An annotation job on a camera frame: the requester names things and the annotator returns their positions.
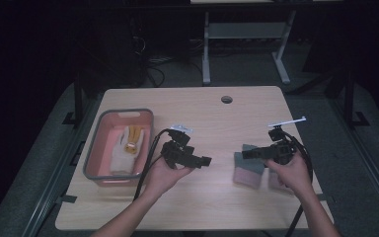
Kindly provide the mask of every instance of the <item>table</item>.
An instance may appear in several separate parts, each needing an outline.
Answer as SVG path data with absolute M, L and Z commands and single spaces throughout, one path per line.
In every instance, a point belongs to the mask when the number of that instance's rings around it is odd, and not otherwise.
M 313 2 L 324 2 L 325 0 L 314 0 Z M 212 4 L 212 3 L 269 3 L 271 0 L 191 0 L 192 4 Z M 287 19 L 282 22 L 272 23 L 210 23 L 208 12 L 205 13 L 204 23 L 204 49 L 202 56 L 202 84 L 211 83 L 210 66 L 208 59 L 209 39 L 281 39 L 281 44 L 277 51 L 272 53 L 279 77 L 284 84 L 290 83 L 290 78 L 282 62 L 287 45 L 291 27 L 294 22 L 296 11 L 292 10 Z
M 223 96 L 233 102 L 224 104 Z M 133 108 L 153 112 L 155 134 L 173 123 L 193 128 L 189 146 L 195 148 L 194 155 L 212 158 L 209 167 L 196 169 L 166 192 L 138 230 L 288 228 L 300 203 L 296 197 L 268 187 L 267 169 L 258 190 L 232 180 L 234 152 L 240 152 L 242 144 L 271 145 L 267 125 L 293 119 L 280 89 L 264 86 L 107 90 L 67 191 L 76 201 L 62 204 L 55 222 L 58 229 L 98 229 L 132 202 L 135 187 L 99 187 L 85 178 L 82 168 L 99 115 L 106 110 Z M 301 142 L 295 124 L 283 129 Z M 161 137 L 155 156 L 168 140 L 168 135 Z M 313 187 L 317 194 L 322 193 L 316 177 Z M 327 203 L 322 204 L 332 218 Z M 297 228 L 307 228 L 304 214 Z

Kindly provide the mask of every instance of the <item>person's left hand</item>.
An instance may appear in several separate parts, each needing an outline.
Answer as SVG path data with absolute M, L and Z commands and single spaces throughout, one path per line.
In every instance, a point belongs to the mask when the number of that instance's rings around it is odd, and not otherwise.
M 191 173 L 194 168 L 184 167 L 182 169 L 171 169 L 162 157 L 150 168 L 147 175 L 147 184 L 143 192 L 145 195 L 150 195 L 152 198 L 159 198 L 167 190 L 173 187 L 177 181 Z

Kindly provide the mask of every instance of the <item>cable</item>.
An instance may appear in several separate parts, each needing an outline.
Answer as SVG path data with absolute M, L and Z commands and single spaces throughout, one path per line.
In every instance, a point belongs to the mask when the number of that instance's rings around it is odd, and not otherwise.
M 300 151 L 301 156 L 303 157 L 304 161 L 306 162 L 307 171 L 309 173 L 310 181 L 313 182 L 312 160 L 310 158 L 309 152 L 307 151 L 306 147 L 304 145 L 302 145 L 297 140 L 297 138 L 295 138 L 294 136 L 288 134 L 287 132 L 285 132 L 283 130 L 281 130 L 280 132 L 282 134 L 284 134 L 285 136 L 287 136 L 294 143 L 294 145 L 297 147 L 297 149 Z M 291 221 L 290 227 L 288 228 L 287 233 L 285 234 L 285 237 L 291 236 L 291 234 L 293 233 L 295 226 L 297 225 L 302 213 L 303 213 L 303 206 L 300 204 L 293 220 Z
M 151 161 L 152 161 L 153 153 L 155 153 L 155 149 L 156 149 L 156 146 L 158 145 L 159 138 L 166 131 L 169 131 L 169 129 L 163 129 L 163 130 L 161 130 L 161 132 L 159 132 L 159 134 L 157 134 L 155 136 L 155 138 L 154 138 L 154 140 L 152 142 L 152 145 L 151 145 L 151 147 L 149 149 L 149 153 L 147 154 L 146 163 L 144 164 L 144 168 L 143 168 L 143 171 L 142 171 L 141 176 L 140 176 L 140 180 L 138 181 L 138 185 L 137 185 L 137 188 L 136 188 L 136 192 L 134 194 L 133 201 L 135 201 L 136 199 L 138 199 L 138 197 L 140 196 L 140 191 L 141 191 L 141 188 L 143 186 L 144 179 L 146 178 L 146 175 L 147 175 L 147 173 L 149 173 L 149 169 L 151 168 Z

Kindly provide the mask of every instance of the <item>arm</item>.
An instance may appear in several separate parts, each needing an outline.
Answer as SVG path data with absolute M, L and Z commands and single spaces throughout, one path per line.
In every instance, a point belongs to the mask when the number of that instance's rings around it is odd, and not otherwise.
M 306 163 L 299 152 L 287 165 L 279 165 L 272 160 L 266 160 L 265 164 L 274 170 L 279 179 L 299 198 L 312 236 L 340 236 L 313 190 Z
M 140 197 L 92 236 L 130 236 L 158 198 L 192 170 L 173 170 L 163 158 L 159 159 L 153 164 L 147 176 L 148 183 Z

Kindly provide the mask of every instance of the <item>white table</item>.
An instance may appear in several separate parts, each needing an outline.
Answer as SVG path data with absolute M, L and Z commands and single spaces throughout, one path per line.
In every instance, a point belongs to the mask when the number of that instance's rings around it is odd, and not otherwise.
M 233 102 L 222 103 L 223 96 L 230 96 Z M 143 218 L 139 230 L 288 228 L 300 203 L 296 197 L 268 187 L 267 169 L 258 190 L 232 180 L 234 152 L 240 152 L 242 144 L 271 145 L 267 125 L 293 119 L 280 89 L 201 87 L 106 91 L 67 191 L 77 199 L 63 203 L 55 222 L 58 229 L 98 229 L 132 202 L 135 187 L 99 187 L 84 176 L 82 168 L 99 115 L 133 108 L 153 112 L 155 134 L 173 123 L 193 128 L 189 146 L 195 148 L 194 155 L 212 158 L 209 167 L 196 169 L 165 193 Z M 295 124 L 283 129 L 301 141 Z M 168 135 L 162 136 L 155 156 L 168 140 Z M 322 192 L 316 177 L 313 187 L 317 194 Z M 327 203 L 322 204 L 332 218 Z M 297 228 L 307 228 L 304 215 Z

